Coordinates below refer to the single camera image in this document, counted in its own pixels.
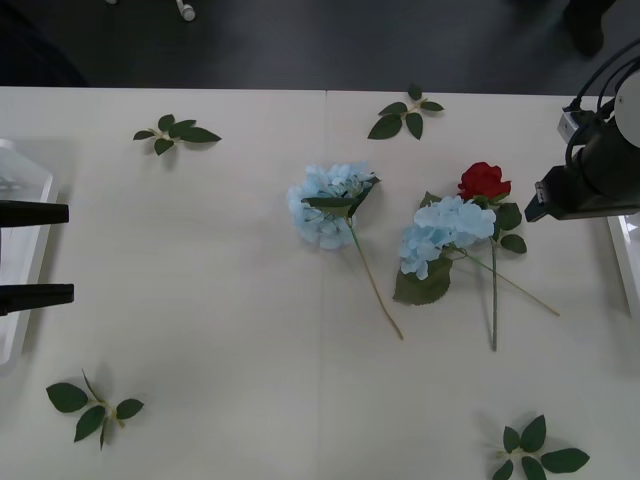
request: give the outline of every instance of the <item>red rose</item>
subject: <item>red rose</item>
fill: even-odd
[[[471,200],[476,195],[485,195],[489,199],[503,193],[511,193],[511,182],[502,181],[500,167],[490,167],[486,162],[474,163],[462,174],[458,185],[460,196]]]

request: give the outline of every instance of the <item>leaf sprig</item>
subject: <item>leaf sprig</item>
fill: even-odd
[[[413,107],[409,109],[404,102],[395,102],[386,106],[378,114],[382,118],[373,126],[369,137],[372,140],[384,140],[395,137],[402,128],[402,121],[407,124],[407,128],[411,135],[420,140],[424,128],[422,115],[416,110],[425,112],[441,112],[444,107],[436,102],[431,102],[426,98],[422,98],[422,87],[411,84],[407,91],[409,97],[415,102]]]
[[[116,422],[121,428],[124,428],[123,420],[134,417],[142,410],[144,403],[135,398],[129,398],[120,402],[116,408],[113,408],[109,402],[96,393],[91,383],[89,383],[84,370],[82,371],[82,376],[89,392],[93,395],[92,399],[89,398],[84,390],[70,383],[55,383],[47,387],[47,395],[56,410],[62,413],[77,412],[87,405],[93,405],[78,420],[73,441],[79,442],[85,439],[102,426],[100,431],[100,450],[102,450],[109,421]]]
[[[196,127],[195,120],[182,120],[176,123],[173,115],[165,115],[158,120],[158,130],[149,128],[140,130],[133,136],[134,140],[146,140],[155,138],[153,145],[156,154],[162,155],[176,143],[210,143],[217,142],[221,138],[215,133],[204,128]]]
[[[589,455],[578,448],[564,448],[555,452],[536,455],[544,445],[547,436],[547,423],[544,415],[535,418],[522,432],[522,436],[511,427],[504,427],[502,443],[507,461],[493,474],[492,480],[509,480],[513,473],[513,460],[520,457],[522,469],[527,480],[546,480],[544,470],[551,473],[573,473],[580,470],[588,461]]]

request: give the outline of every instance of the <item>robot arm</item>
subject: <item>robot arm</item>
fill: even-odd
[[[580,108],[593,81],[640,39],[607,61],[565,108],[558,131],[567,141],[565,165],[553,167],[536,183],[536,195],[525,209],[535,222],[549,214],[558,220],[628,215],[640,211],[640,56],[609,77],[597,111]],[[611,80],[625,71],[615,98],[602,105]],[[582,146],[573,154],[574,147]]]

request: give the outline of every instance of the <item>flower stem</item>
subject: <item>flower stem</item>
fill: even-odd
[[[463,252],[466,257],[471,260],[472,262],[474,262],[476,265],[481,266],[482,268],[486,268],[489,271],[493,271],[493,269],[491,267],[488,267],[487,265],[485,265],[484,263],[482,263],[479,259],[477,259],[476,257],[473,257],[471,255],[469,255],[466,252]],[[527,292],[524,288],[522,288],[519,285],[516,285],[515,283],[513,283],[511,280],[509,280],[508,278],[506,278],[503,275],[500,275],[499,273],[496,273],[496,275],[498,277],[500,277],[501,279],[503,279],[505,282],[513,285],[514,287],[516,287],[518,290],[520,290],[522,293],[524,293],[525,295],[529,296],[530,298],[532,298],[533,300],[535,300],[536,302],[538,302],[540,305],[542,305],[544,308],[546,308],[547,310],[549,310],[551,313],[553,313],[554,315],[556,315],[557,317],[560,316],[560,312],[558,312],[555,308],[550,307],[549,305],[547,305],[546,303],[544,303],[542,300],[540,300],[539,298],[537,298],[535,295],[530,294],[529,292]]]
[[[96,402],[102,405],[103,407],[105,407],[106,409],[108,409],[111,413],[111,419],[114,420],[120,428],[124,428],[124,422],[118,418],[118,415],[116,414],[116,409],[113,408],[109,402],[107,402],[106,400],[104,402],[96,400]]]
[[[498,271],[496,266],[496,246],[491,242],[491,260],[493,261],[493,332],[491,350],[498,351]]]
[[[400,331],[400,328],[398,328],[398,325],[396,325],[396,322],[394,322],[393,318],[391,318],[391,314],[387,310],[387,307],[384,306],[384,302],[382,301],[382,297],[380,296],[380,292],[378,291],[378,287],[376,286],[376,282],[373,279],[373,275],[371,274],[371,270],[369,269],[369,264],[367,263],[367,259],[364,257],[364,253],[362,252],[362,248],[360,247],[360,242],[358,241],[358,237],[356,236],[356,232],[353,230],[353,227],[351,226],[351,222],[348,221],[348,220],[347,220],[347,226],[349,227],[349,230],[351,231],[351,236],[353,237],[353,241],[356,244],[356,248],[358,249],[358,253],[360,254],[360,258],[362,258],[362,263],[364,263],[364,267],[367,269],[367,274],[369,275],[369,280],[371,280],[371,285],[373,286],[373,291],[376,292],[376,297],[378,297],[378,302],[380,303],[380,306],[382,307],[382,311],[385,313],[385,315],[387,316],[387,318],[391,322],[391,326],[393,327],[393,329],[398,334],[398,337],[400,337],[400,340],[404,340],[404,337],[402,336],[402,332]]]

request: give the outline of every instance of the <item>artificial flower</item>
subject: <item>artificial flower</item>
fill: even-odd
[[[328,171],[318,165],[307,167],[307,178],[301,186],[289,189],[289,211],[293,225],[307,242],[332,250],[353,243],[344,218],[323,213],[303,203],[305,198],[357,198],[371,187],[373,173],[365,173],[366,163],[334,165]]]
[[[500,167],[490,167],[486,162],[478,162],[462,174],[458,188],[460,196],[465,200],[471,200],[477,195],[484,195],[491,200],[511,193],[511,182],[502,181]]]
[[[428,262],[440,257],[444,247],[464,248],[490,237],[496,215],[460,197],[445,197],[418,210],[413,220],[403,233],[400,270],[424,280],[429,276]]]

